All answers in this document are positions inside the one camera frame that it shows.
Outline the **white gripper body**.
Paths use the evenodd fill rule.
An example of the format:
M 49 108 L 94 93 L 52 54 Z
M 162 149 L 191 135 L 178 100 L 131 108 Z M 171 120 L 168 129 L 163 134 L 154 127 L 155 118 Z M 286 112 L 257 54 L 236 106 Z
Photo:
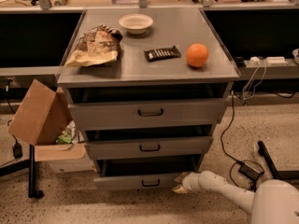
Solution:
M 200 191 L 198 173 L 187 173 L 181 182 L 182 187 L 185 189 L 187 193 L 195 193 Z

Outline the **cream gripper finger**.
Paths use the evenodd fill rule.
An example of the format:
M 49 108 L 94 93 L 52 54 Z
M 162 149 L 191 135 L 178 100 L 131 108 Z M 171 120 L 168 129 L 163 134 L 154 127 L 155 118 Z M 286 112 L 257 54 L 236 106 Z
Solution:
M 187 193 L 187 190 L 185 188 L 183 188 L 182 185 L 177 185 L 177 186 L 173 187 L 172 190 L 177 194 L 186 194 Z
M 182 183 L 183 179 L 189 174 L 189 172 L 183 172 L 179 174 L 174 180 L 176 183 Z

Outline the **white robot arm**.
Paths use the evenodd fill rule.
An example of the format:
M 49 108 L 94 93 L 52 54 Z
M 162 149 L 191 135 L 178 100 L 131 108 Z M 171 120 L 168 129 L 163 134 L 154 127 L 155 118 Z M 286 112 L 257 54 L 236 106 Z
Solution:
M 299 190 L 288 182 L 270 179 L 255 192 L 230 184 L 224 177 L 203 171 L 183 172 L 175 178 L 175 193 L 218 193 L 251 216 L 251 224 L 299 224 Z

